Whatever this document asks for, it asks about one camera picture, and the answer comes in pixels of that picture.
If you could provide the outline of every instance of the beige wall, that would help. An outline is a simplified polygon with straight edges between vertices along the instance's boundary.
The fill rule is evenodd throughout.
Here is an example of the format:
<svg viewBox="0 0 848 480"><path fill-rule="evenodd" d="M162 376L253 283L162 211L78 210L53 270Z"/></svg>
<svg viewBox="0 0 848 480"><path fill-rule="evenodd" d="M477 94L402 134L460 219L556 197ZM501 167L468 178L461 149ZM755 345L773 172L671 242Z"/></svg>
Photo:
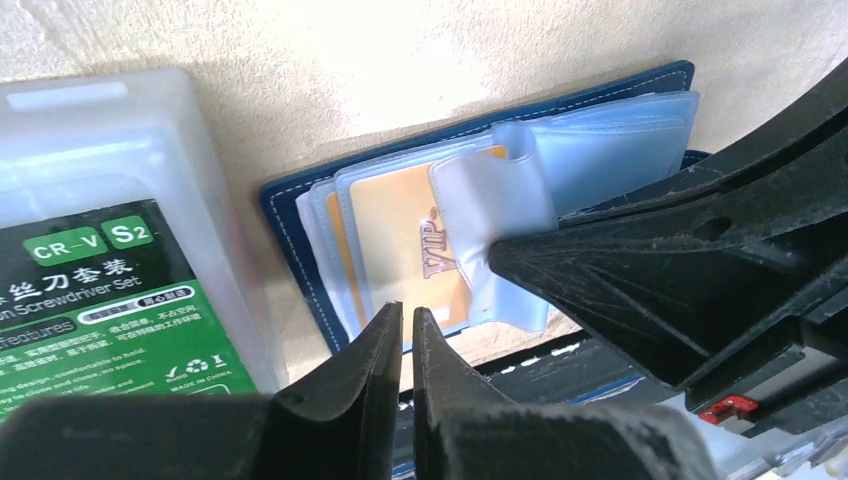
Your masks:
<svg viewBox="0 0 848 480"><path fill-rule="evenodd" d="M2 0L0 81L193 76L268 281L292 379L327 355L255 205L265 181L675 59L715 150L848 56L845 0ZM502 346L509 335L496 336Z"/></svg>

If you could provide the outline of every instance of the green label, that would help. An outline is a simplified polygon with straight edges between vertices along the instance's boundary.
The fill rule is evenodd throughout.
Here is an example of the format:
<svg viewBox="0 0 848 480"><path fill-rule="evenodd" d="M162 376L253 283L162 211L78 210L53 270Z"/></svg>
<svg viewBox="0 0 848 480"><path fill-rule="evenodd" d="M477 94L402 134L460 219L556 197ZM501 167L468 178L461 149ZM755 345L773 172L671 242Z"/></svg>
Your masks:
<svg viewBox="0 0 848 480"><path fill-rule="evenodd" d="M138 215L104 222L101 225L112 246L118 250L146 245L153 241L153 235L144 219Z"/></svg>
<svg viewBox="0 0 848 480"><path fill-rule="evenodd" d="M91 227L29 238L24 240L24 248L42 267L93 257L107 250L97 230Z"/></svg>
<svg viewBox="0 0 848 480"><path fill-rule="evenodd" d="M35 254L92 234L96 253ZM0 419L41 395L256 392L156 202L0 229L0 249Z"/></svg>

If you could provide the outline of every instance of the recycling symbol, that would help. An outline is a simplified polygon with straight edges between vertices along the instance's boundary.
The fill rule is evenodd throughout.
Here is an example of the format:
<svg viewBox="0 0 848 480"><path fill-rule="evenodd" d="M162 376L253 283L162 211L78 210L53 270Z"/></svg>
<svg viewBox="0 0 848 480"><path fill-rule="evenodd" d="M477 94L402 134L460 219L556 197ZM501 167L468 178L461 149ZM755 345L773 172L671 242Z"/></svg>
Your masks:
<svg viewBox="0 0 848 480"><path fill-rule="evenodd" d="M200 373L204 370L209 369L209 364L200 360L199 358L195 358L194 360L188 362L186 365L186 372L188 373Z"/></svg>

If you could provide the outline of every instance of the clear plastic case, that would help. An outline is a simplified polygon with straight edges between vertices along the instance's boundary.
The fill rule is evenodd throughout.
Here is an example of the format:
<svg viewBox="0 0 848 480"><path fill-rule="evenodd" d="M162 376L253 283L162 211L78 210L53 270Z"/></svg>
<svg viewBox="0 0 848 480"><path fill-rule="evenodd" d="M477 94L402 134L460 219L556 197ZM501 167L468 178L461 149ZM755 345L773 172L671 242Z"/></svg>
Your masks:
<svg viewBox="0 0 848 480"><path fill-rule="evenodd" d="M32 330L56 315L73 320L64 325L74 328L61 336L47 329L49 338L10 348L0 342L0 370L8 374L0 376L0 405L13 377L52 378L80 368L83 356L89 371L103 372L88 382L100 390L110 381L134 385L113 391L141 393L236 393L252 391L251 383L271 392L287 384L282 341L271 328L258 272L181 70L0 86L0 241L7 267L0 275L0 341L8 332L20 342L26 340L21 332L44 334L46 327ZM135 271L115 274L107 262ZM80 269L99 272L98 280L80 283ZM129 285L132 278L140 285ZM21 283L40 295L17 295ZM175 297L180 293L197 306ZM205 298L211 308L201 308ZM69 315L70 307L56 302L87 310ZM29 314L28 308L44 311ZM101 348L75 344L80 335L94 335ZM228 363L215 348L238 358ZM138 378L110 380L110 368L131 363L116 359L139 349L142 363L125 367ZM90 367L101 357L112 366ZM36 364L19 369L24 362ZM27 373L35 371L42 374ZM244 379L228 380L239 371L247 372ZM72 391L57 383L61 378L45 381L44 393Z"/></svg>

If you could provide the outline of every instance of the red component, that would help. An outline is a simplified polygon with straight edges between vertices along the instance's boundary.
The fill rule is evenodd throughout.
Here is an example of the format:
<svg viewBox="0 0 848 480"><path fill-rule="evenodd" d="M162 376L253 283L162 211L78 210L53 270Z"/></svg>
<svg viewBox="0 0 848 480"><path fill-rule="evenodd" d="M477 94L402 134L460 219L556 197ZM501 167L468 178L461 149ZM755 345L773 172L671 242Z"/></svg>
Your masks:
<svg viewBox="0 0 848 480"><path fill-rule="evenodd" d="M760 402L742 395L730 395L698 415L701 420L718 425L731 416L745 418L760 406Z"/></svg>

